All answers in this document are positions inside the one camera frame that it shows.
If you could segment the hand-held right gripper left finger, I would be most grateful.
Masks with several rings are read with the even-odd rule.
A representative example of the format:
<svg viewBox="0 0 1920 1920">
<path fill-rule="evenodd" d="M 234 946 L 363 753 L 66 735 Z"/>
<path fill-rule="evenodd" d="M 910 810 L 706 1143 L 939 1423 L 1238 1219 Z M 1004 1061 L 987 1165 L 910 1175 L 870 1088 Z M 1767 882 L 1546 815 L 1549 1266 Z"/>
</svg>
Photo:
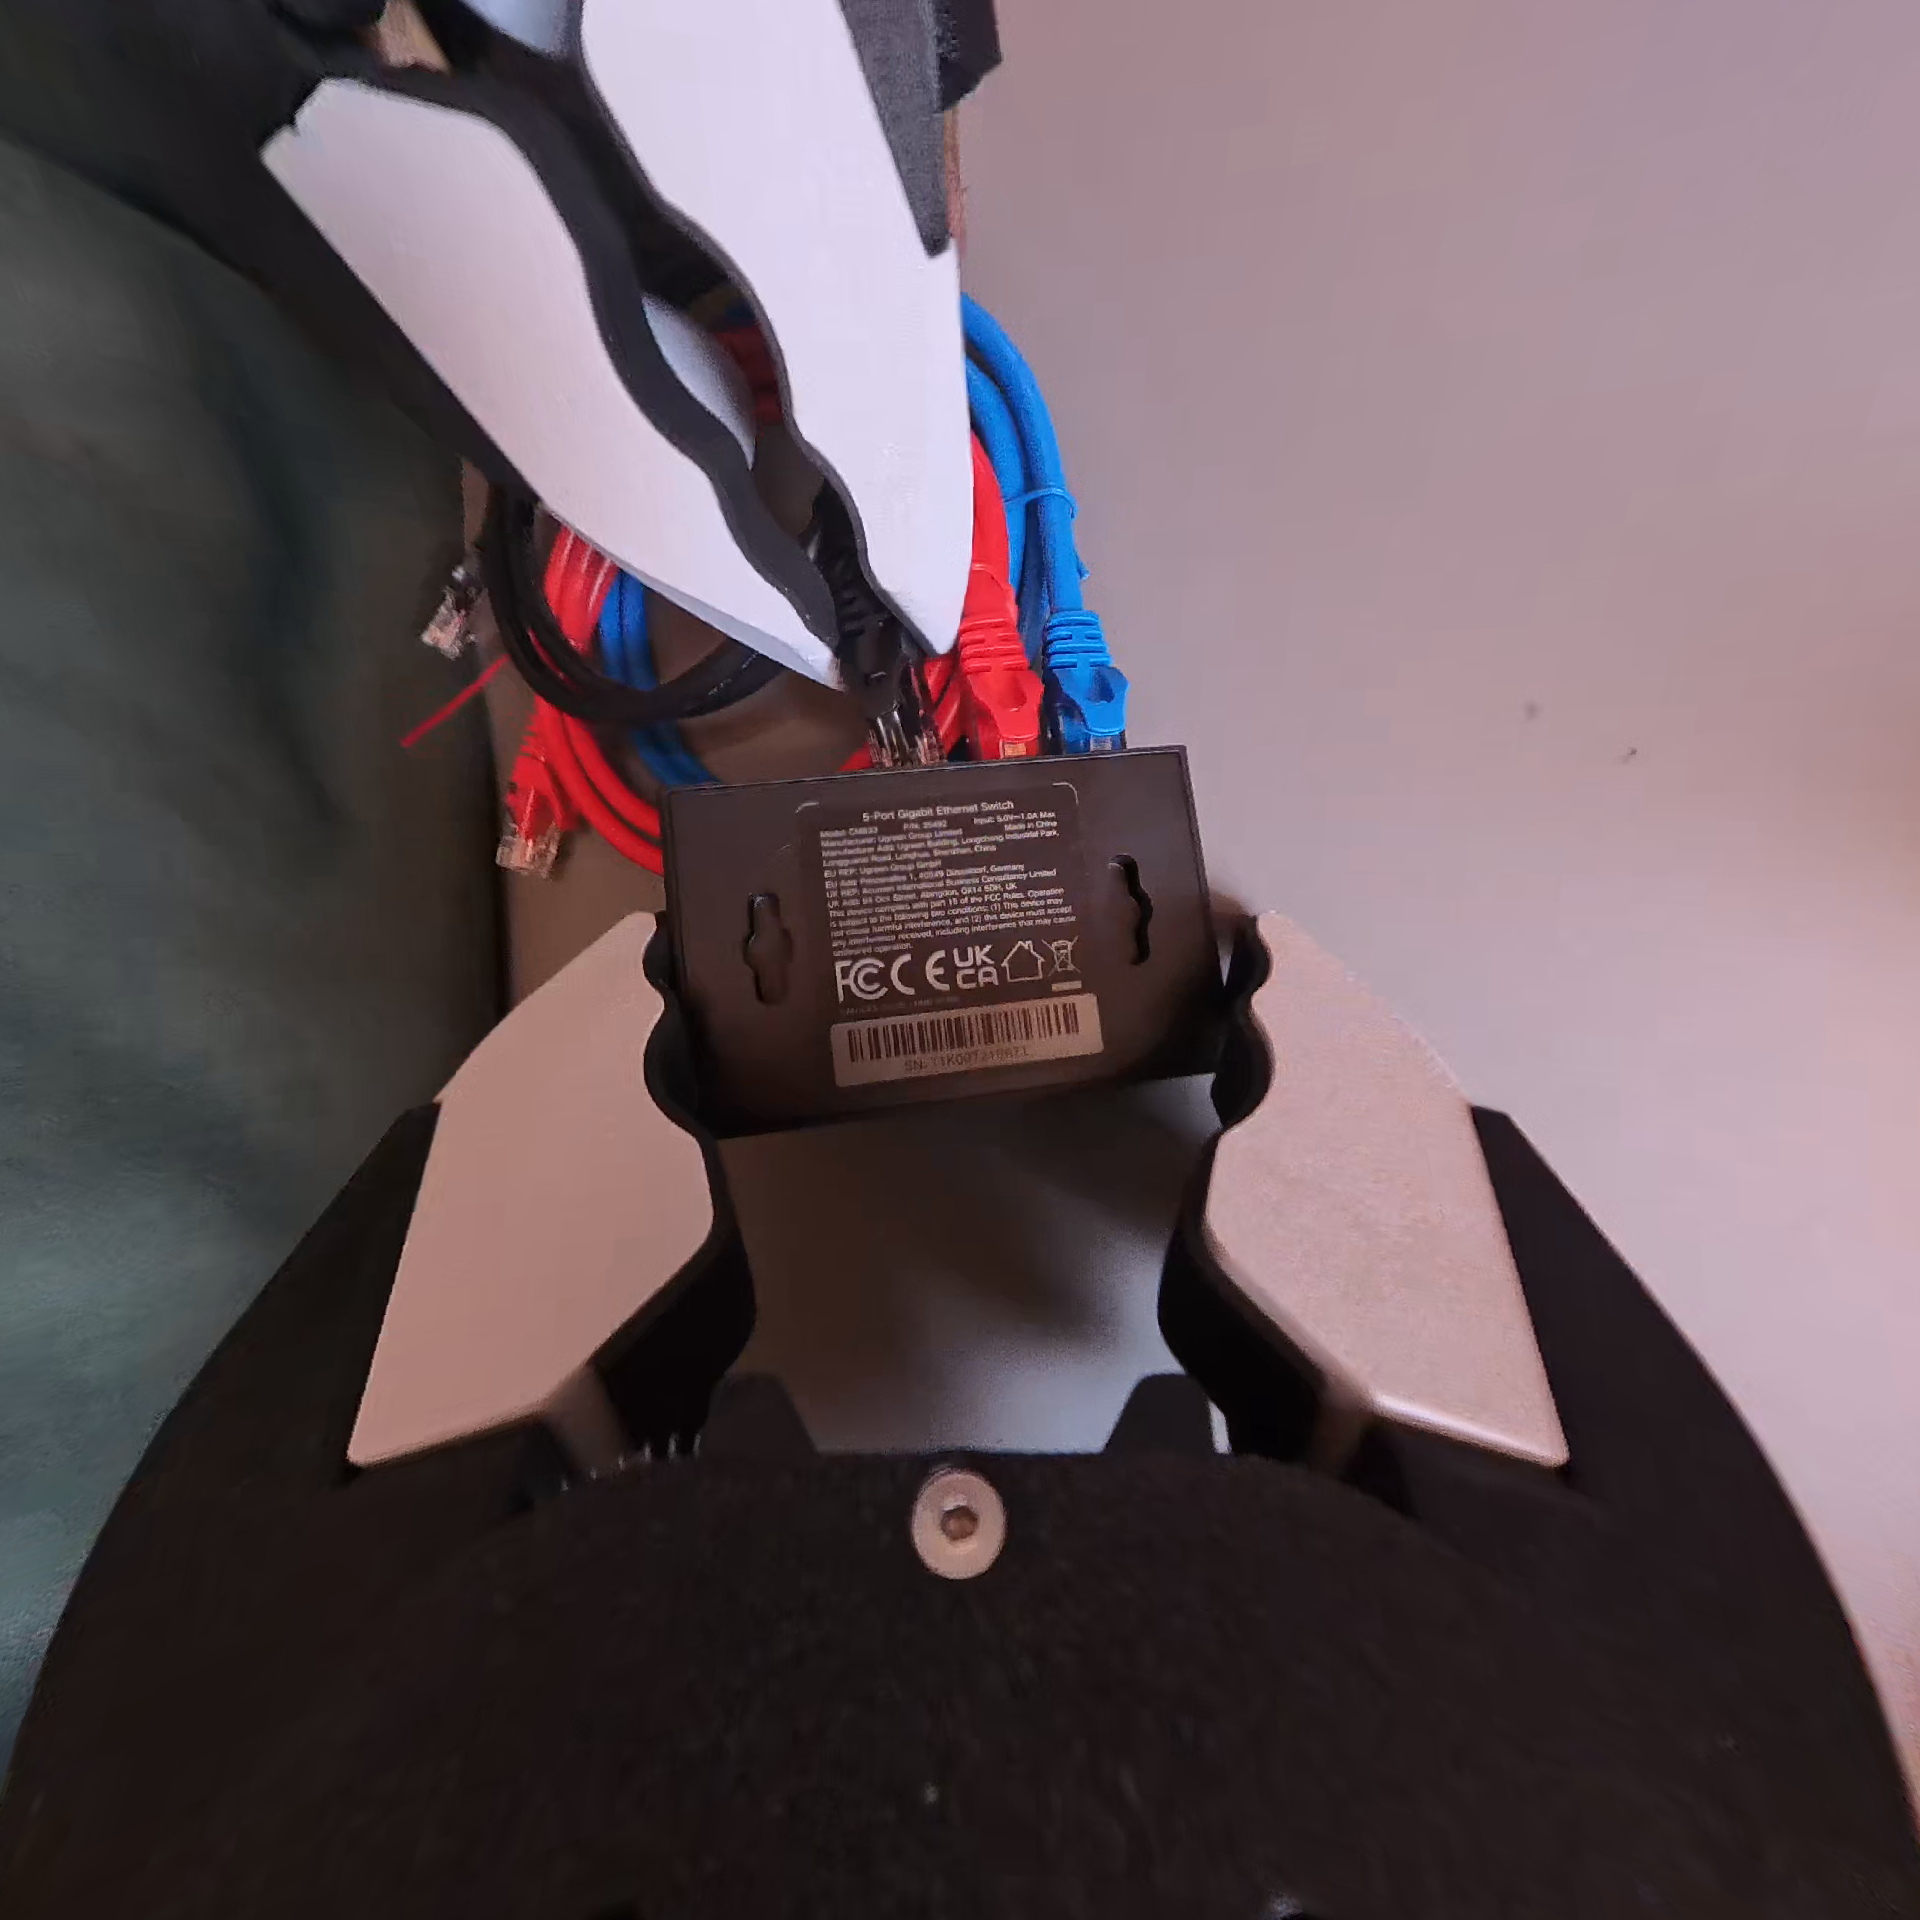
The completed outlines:
<svg viewBox="0 0 1920 1920">
<path fill-rule="evenodd" d="M 519 1426 L 588 1472 L 696 1449 L 754 1282 L 668 962 L 626 917 L 445 1083 L 354 1466 Z"/>
</svg>

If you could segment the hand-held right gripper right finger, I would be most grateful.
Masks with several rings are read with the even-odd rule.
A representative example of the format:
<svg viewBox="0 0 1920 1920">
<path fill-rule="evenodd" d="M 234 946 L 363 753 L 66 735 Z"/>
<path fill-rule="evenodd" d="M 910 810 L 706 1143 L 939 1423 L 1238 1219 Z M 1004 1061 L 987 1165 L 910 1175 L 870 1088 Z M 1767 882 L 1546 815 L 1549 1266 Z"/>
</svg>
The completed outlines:
<svg viewBox="0 0 1920 1920">
<path fill-rule="evenodd" d="M 1295 921 L 1237 926 L 1215 1138 L 1159 1320 L 1235 1451 L 1341 1469 L 1378 1430 L 1528 1469 L 1568 1440 L 1471 1103 Z"/>
</svg>

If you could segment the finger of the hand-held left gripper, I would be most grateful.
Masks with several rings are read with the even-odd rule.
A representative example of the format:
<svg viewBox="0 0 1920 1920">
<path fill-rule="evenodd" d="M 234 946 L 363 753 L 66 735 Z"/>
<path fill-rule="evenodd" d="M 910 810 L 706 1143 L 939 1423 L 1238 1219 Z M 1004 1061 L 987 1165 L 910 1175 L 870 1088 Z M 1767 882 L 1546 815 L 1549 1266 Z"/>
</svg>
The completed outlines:
<svg viewBox="0 0 1920 1920">
<path fill-rule="evenodd" d="M 270 173 L 571 531 L 722 634 L 838 688 L 831 593 L 759 498 L 717 350 L 656 330 L 634 250 L 534 102 L 326 77 Z"/>
<path fill-rule="evenodd" d="M 971 563 L 958 253 L 924 241 L 846 7 L 588 2 L 579 58 L 643 182 L 750 299 L 869 585 L 949 654 Z"/>
</svg>

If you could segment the black ethernet switch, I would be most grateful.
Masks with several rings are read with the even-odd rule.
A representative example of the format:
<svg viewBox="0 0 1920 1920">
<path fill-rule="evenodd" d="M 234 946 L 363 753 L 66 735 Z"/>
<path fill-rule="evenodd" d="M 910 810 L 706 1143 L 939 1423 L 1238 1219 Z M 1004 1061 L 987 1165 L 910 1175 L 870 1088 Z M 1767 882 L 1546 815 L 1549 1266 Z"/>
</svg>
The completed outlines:
<svg viewBox="0 0 1920 1920">
<path fill-rule="evenodd" d="M 719 1138 L 1219 1055 L 1179 746 L 675 787 L 663 880 L 675 1045 Z"/>
</svg>

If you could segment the red zip tie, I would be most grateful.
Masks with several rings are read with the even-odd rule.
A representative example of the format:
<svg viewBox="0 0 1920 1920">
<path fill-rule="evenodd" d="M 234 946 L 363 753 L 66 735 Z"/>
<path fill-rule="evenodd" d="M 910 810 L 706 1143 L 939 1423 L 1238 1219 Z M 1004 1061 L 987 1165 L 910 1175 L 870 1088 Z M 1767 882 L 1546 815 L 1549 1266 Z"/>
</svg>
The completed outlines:
<svg viewBox="0 0 1920 1920">
<path fill-rule="evenodd" d="M 444 701 L 444 706 L 435 709 L 420 722 L 410 727 L 400 735 L 400 750 L 411 751 L 420 743 L 426 743 L 432 734 L 444 728 L 458 712 L 462 712 L 469 703 L 478 701 L 488 685 L 496 681 L 499 671 L 507 666 L 510 659 L 504 655 L 493 657 L 487 663 L 469 682 L 464 682 L 452 697 Z"/>
</svg>

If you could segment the person's green sweatshirt torso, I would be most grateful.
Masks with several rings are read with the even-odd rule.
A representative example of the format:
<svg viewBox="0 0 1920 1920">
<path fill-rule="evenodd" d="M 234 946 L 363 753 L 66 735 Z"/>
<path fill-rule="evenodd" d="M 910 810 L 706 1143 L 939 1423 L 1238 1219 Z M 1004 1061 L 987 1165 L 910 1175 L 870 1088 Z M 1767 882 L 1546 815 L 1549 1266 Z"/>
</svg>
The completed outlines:
<svg viewBox="0 0 1920 1920">
<path fill-rule="evenodd" d="M 5 1743 L 184 1383 L 499 1006 L 459 466 L 5 142 Z"/>
</svg>

